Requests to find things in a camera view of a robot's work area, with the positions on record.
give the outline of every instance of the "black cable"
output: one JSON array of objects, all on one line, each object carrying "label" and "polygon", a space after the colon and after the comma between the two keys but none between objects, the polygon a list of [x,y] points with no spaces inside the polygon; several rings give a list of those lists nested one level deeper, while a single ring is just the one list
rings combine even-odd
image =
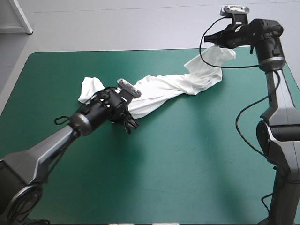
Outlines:
[{"label": "black cable", "polygon": [[266,156],[263,152],[259,151],[253,144],[251,144],[245,137],[244,135],[242,134],[242,132],[240,131],[240,128],[239,128],[239,119],[240,119],[240,116],[243,114],[243,112],[245,112],[247,109],[249,109],[250,107],[262,102],[263,100],[266,100],[268,99],[269,97],[271,97],[275,91],[277,90],[277,88],[279,87],[280,85],[280,75],[279,73],[274,70],[274,73],[277,75],[277,85],[275,86],[275,88],[265,97],[261,98],[260,100],[246,106],[245,108],[243,108],[239,114],[237,115],[236,119],[235,119],[235,127],[239,133],[239,135],[241,136],[241,138],[254,150],[256,151],[258,154],[262,155],[263,157],[267,158],[270,162],[274,163],[275,165],[278,165],[280,166],[282,169],[284,168],[280,163],[278,163],[277,161],[271,159],[270,157]]},{"label": "black cable", "polygon": [[226,19],[226,17],[222,17],[220,19],[217,19],[202,35],[201,37],[201,41],[200,41],[200,45],[199,45],[199,55],[202,59],[202,61],[204,63],[206,63],[207,65],[211,66],[211,67],[216,67],[216,68],[226,68],[226,69],[238,69],[238,68],[253,68],[253,67],[260,67],[260,65],[251,65],[251,66],[242,66],[242,67],[223,67],[223,66],[216,66],[216,65],[212,65],[210,64],[209,62],[205,61],[202,54],[201,54],[201,45],[202,45],[202,41],[203,41],[203,38],[205,36],[205,34],[217,23],[219,22],[220,20],[223,20],[223,19]]},{"label": "black cable", "polygon": [[268,211],[268,215],[270,215],[270,209],[269,209],[269,207],[267,206],[267,204],[264,202],[264,199],[269,198],[269,197],[272,196],[272,195],[273,195],[273,193],[268,194],[268,195],[266,195],[266,196],[264,196],[264,197],[261,198],[261,201],[262,201],[263,205],[266,207],[266,209],[267,209],[267,211]]},{"label": "black cable", "polygon": [[[213,23],[213,24],[212,24],[212,25],[204,32],[204,34],[203,34],[202,37],[201,37],[201,41],[200,41],[200,45],[199,45],[199,55],[200,55],[202,61],[203,61],[204,63],[206,63],[207,65],[209,65],[209,66],[211,66],[211,67],[215,67],[215,68],[237,69],[237,68],[267,67],[267,68],[272,69],[271,67],[264,66],[264,65],[251,65],[251,66],[241,66],[241,67],[223,67],[223,66],[212,65],[212,64],[208,63],[207,61],[205,61],[204,58],[203,58],[203,56],[202,56],[202,54],[201,54],[201,45],[202,45],[203,38],[204,38],[205,34],[213,27],[213,25],[215,25],[218,21],[220,21],[220,20],[222,20],[222,19],[225,19],[225,17],[222,17],[222,18],[216,20],[216,21],[215,21],[215,22],[214,22],[214,23]],[[235,120],[235,126],[236,126],[236,129],[237,129],[239,135],[241,136],[241,138],[242,138],[242,139],[243,139],[243,140],[244,140],[244,141],[245,141],[245,142],[246,142],[253,150],[255,150],[257,153],[259,153],[260,155],[262,155],[263,157],[265,157],[266,159],[268,159],[270,162],[272,162],[272,163],[276,164],[277,166],[281,167],[281,168],[283,169],[283,171],[284,171],[284,167],[283,167],[280,163],[278,163],[277,161],[275,161],[275,160],[271,159],[270,157],[266,156],[263,152],[259,151],[253,144],[251,144],[251,143],[244,137],[244,135],[242,134],[242,132],[240,131],[240,128],[239,128],[239,119],[240,119],[240,116],[243,114],[243,112],[245,112],[245,111],[246,111],[247,109],[249,109],[250,107],[252,107],[252,106],[254,106],[254,105],[256,105],[256,104],[258,104],[258,103],[260,103],[260,102],[266,100],[267,98],[271,97],[271,96],[276,92],[277,88],[279,87],[280,82],[281,82],[280,75],[279,75],[278,71],[276,71],[276,70],[271,70],[271,71],[274,72],[274,73],[276,74],[276,76],[277,76],[277,85],[275,86],[275,88],[274,88],[267,96],[265,96],[265,97],[263,97],[262,99],[260,99],[260,100],[258,100],[258,101],[256,101],[256,102],[254,102],[254,103],[252,103],[252,104],[246,106],[245,108],[243,108],[243,109],[238,113],[238,115],[237,115],[237,117],[236,117],[236,120]],[[284,181],[286,181],[286,182],[288,182],[288,183],[292,183],[292,184],[300,184],[300,182],[293,182],[293,181],[287,180],[287,179],[285,178],[285,176],[282,176],[282,175],[280,174],[279,171],[278,171],[278,174],[282,177],[282,179],[283,179]],[[270,214],[270,210],[269,210],[268,206],[265,204],[264,199],[267,198],[267,197],[270,197],[270,196],[272,196],[272,195],[274,195],[274,194],[271,193],[271,194],[266,195],[266,196],[264,196],[264,197],[261,198],[261,201],[262,201],[263,205],[265,206],[265,208],[267,209],[267,211],[268,211],[269,214]]]},{"label": "black cable", "polygon": [[[220,18],[220,19],[217,19],[204,33],[203,33],[203,35],[202,35],[202,37],[201,37],[201,41],[200,41],[200,45],[199,45],[199,55],[200,55],[200,57],[201,57],[201,59],[202,59],[202,61],[205,63],[205,64],[207,64],[207,65],[209,65],[209,66],[211,66],[211,67],[215,67],[215,68],[229,68],[229,69],[238,69],[238,68],[253,68],[253,67],[260,67],[261,65],[251,65],[251,66],[242,66],[242,67],[223,67],[223,66],[216,66],[216,65],[212,65],[212,64],[210,64],[210,63],[208,63],[207,61],[205,61],[204,60],[204,58],[203,58],[203,56],[202,56],[202,54],[201,54],[201,45],[202,45],[202,41],[203,41],[203,39],[204,39],[204,36],[205,36],[205,34],[218,22],[218,21],[220,21],[220,20],[223,20],[223,19],[225,19],[226,17],[222,17],[222,18]],[[240,112],[239,112],[239,114],[238,114],[238,116],[236,117],[236,120],[235,120],[235,126],[236,126],[236,129],[237,129],[237,131],[238,131],[238,133],[239,133],[239,135],[241,136],[241,138],[253,149],[253,150],[255,150],[257,153],[259,153],[260,155],[262,155],[263,157],[265,157],[265,158],[267,158],[270,162],[273,162],[273,163],[275,163],[276,165],[278,165],[278,166],[280,166],[281,168],[283,168],[283,166],[280,164],[280,163],[278,163],[278,162],[276,162],[275,160],[273,160],[273,159],[271,159],[271,158],[269,158],[268,156],[266,156],[263,152],[261,152],[261,151],[259,151],[253,144],[251,144],[245,137],[244,137],[244,135],[242,134],[242,132],[240,131],[240,128],[239,128],[239,119],[240,119],[240,116],[242,115],[242,113],[244,112],[244,111],[246,111],[247,109],[249,109],[250,107],[252,107],[252,106],[254,106],[254,105],[256,105],[256,104],[258,104],[258,103],[260,103],[260,102],[262,102],[263,100],[266,100],[267,98],[269,98],[269,97],[271,97],[274,93],[275,93],[275,91],[277,90],[277,88],[279,87],[279,85],[280,85],[280,75],[279,75],[279,73],[276,71],[276,70],[274,70],[273,71],[275,74],[276,74],[276,76],[277,76],[277,85],[275,86],[275,88],[273,89],[273,91],[271,91],[267,96],[265,96],[265,97],[263,97],[262,99],[260,99],[260,100],[258,100],[258,101],[256,101],[256,102],[254,102],[254,103],[252,103],[252,104],[250,104],[250,105],[248,105],[248,106],[246,106],[245,108],[243,108]]]}]

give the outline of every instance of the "gray robot arm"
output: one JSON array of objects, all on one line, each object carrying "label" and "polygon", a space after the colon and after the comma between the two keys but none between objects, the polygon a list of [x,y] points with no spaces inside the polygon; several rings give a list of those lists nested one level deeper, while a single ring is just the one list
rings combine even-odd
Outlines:
[{"label": "gray robot arm", "polygon": [[94,94],[90,103],[77,110],[70,123],[32,148],[8,154],[0,160],[0,224],[23,225],[42,196],[42,185],[66,148],[78,137],[89,135],[105,121],[125,126],[130,133],[138,124],[128,111],[140,91],[123,79],[118,87]]}]

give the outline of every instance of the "white cloth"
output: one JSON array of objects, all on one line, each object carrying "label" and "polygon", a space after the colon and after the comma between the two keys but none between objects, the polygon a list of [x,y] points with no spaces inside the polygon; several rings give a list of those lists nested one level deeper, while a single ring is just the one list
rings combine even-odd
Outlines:
[{"label": "white cloth", "polygon": [[[235,51],[211,46],[202,53],[203,58],[210,64],[220,66],[224,62],[235,59]],[[135,87],[142,93],[128,105],[132,116],[137,119],[146,116],[159,108],[166,100],[182,93],[196,95],[222,80],[222,70],[205,64],[199,55],[187,62],[184,67],[189,74],[145,76]],[[84,79],[82,94],[78,101],[87,101],[96,91],[103,89],[97,78]]]},{"label": "white cloth", "polygon": [[103,90],[105,87],[102,82],[96,77],[85,77],[81,85],[81,95],[78,101],[82,103],[90,103],[88,101],[97,91]]}]

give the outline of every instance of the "green tabletop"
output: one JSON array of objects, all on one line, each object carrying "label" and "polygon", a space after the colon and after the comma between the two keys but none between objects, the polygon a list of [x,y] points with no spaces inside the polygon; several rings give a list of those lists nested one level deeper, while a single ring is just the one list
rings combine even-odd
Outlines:
[{"label": "green tabletop", "polygon": [[[32,54],[0,116],[0,158],[26,150],[60,129],[53,119],[79,106],[84,77],[104,86],[146,75],[184,74],[197,49]],[[249,48],[226,65],[256,64]],[[296,106],[299,89],[284,69]],[[31,218],[53,223],[257,223],[260,198],[272,192],[273,166],[235,130],[239,110],[267,94],[258,68],[224,69],[223,81],[197,96],[182,94],[124,127],[105,123],[75,141],[44,185]],[[240,126],[258,146],[255,128],[265,101]],[[300,222],[300,213],[296,221]]]}]

